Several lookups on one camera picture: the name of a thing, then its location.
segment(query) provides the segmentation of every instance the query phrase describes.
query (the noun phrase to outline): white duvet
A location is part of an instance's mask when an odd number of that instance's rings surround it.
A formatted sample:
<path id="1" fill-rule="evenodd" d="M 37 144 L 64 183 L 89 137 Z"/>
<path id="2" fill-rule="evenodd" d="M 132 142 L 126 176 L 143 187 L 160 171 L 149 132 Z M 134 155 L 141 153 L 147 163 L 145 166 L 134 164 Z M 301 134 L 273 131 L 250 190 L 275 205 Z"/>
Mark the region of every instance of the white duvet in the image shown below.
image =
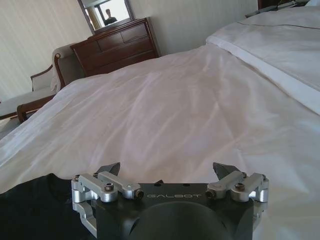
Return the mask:
<path id="1" fill-rule="evenodd" d="M 219 162 L 270 179 L 255 239 L 319 239 L 320 30 L 281 25 L 302 11 L 318 27 L 320 8 L 301 9 L 264 13 L 220 30 L 213 44 L 71 83 L 0 141 L 0 192 L 114 162 L 136 182 L 209 183 Z M 253 26 L 270 16 L 280 26 Z"/>

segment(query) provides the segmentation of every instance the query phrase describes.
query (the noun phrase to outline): pillow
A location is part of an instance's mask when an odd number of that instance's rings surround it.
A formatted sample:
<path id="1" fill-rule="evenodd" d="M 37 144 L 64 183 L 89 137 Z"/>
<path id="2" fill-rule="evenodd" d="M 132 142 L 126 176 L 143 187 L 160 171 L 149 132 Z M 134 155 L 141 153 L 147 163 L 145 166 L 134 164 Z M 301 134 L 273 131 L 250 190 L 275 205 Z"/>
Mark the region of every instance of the pillow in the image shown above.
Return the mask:
<path id="1" fill-rule="evenodd" d="M 320 0 L 311 0 L 305 6 L 320 6 Z"/>

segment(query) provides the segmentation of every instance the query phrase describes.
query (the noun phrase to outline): wall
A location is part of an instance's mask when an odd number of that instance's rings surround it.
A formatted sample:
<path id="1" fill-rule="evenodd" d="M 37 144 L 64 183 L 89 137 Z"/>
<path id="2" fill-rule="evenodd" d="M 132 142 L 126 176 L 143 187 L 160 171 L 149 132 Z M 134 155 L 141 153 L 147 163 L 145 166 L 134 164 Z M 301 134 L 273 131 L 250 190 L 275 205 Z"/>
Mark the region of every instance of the wall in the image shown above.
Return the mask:
<path id="1" fill-rule="evenodd" d="M 90 35 L 77 0 L 1 0 L 0 101 L 31 92 L 54 49 Z"/>
<path id="2" fill-rule="evenodd" d="M 150 17 L 162 55 L 205 44 L 219 28 L 258 9 L 257 0 L 130 0 L 136 18 Z"/>

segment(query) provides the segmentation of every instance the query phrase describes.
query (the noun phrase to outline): hotel room floor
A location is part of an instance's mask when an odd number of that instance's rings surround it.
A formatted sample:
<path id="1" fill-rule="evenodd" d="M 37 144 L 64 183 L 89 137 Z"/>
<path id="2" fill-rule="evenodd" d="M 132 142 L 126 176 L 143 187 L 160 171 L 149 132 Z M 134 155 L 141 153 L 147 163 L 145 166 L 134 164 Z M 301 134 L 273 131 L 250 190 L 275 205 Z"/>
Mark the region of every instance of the hotel room floor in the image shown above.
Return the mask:
<path id="1" fill-rule="evenodd" d="M 0 140 L 11 133 L 19 125 L 20 122 L 17 117 L 0 120 Z"/>

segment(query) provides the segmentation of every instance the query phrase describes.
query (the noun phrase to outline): bed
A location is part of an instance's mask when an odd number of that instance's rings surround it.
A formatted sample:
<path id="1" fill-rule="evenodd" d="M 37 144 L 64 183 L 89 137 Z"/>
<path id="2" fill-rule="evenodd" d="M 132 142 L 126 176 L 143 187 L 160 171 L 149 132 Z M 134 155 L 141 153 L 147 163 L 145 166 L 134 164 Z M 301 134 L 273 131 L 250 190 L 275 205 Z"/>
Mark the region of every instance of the bed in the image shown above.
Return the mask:
<path id="1" fill-rule="evenodd" d="M 0 192 L 121 162 L 140 183 L 270 179 L 260 240 L 318 239 L 320 7 L 266 12 L 191 51 L 72 82 L 0 141 Z"/>

